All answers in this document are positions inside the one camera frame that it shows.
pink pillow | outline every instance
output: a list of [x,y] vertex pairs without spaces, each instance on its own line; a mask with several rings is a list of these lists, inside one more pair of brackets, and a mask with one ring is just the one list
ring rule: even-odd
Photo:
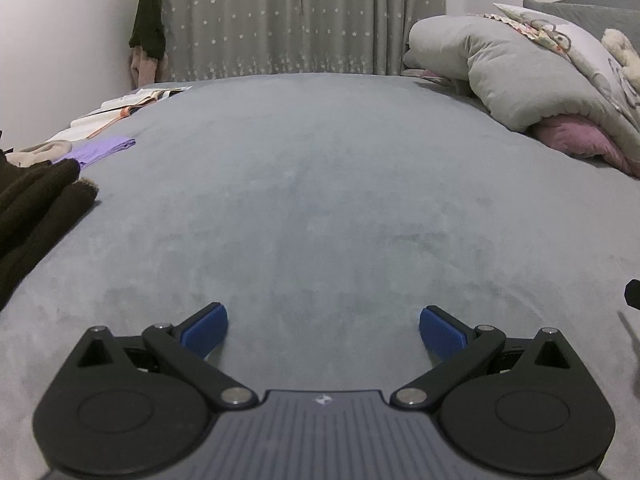
[[614,168],[640,178],[640,164],[626,158],[605,132],[582,116],[547,117],[534,124],[530,132],[554,150],[578,158],[599,155]]

star-patterned curtain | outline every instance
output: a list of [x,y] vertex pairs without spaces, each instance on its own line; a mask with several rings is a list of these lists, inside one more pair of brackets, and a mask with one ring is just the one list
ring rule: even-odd
[[163,0],[173,80],[400,73],[416,20],[446,0]]

silver screw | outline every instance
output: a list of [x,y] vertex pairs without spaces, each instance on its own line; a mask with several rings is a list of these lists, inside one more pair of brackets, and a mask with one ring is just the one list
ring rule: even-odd
[[396,399],[403,404],[413,406],[414,404],[422,404],[427,400],[427,393],[420,388],[403,388],[396,393]]
[[220,394],[220,398],[227,404],[246,404],[253,397],[251,390],[242,388],[241,386],[234,386],[233,388],[227,388]]

book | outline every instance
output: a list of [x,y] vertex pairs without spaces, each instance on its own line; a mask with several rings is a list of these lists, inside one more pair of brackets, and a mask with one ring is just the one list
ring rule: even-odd
[[71,121],[69,127],[56,133],[48,140],[92,139],[116,121],[129,117],[140,108],[167,99],[191,87],[141,88],[135,94],[127,94],[117,99],[105,101],[92,112]]

blue gripper pad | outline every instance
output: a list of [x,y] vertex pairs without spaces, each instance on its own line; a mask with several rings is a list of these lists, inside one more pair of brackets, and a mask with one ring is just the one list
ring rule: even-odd
[[226,308],[218,304],[182,332],[180,344],[204,359],[222,343],[228,326]]
[[425,307],[420,313],[420,337],[428,350],[443,361],[468,343],[463,332]]

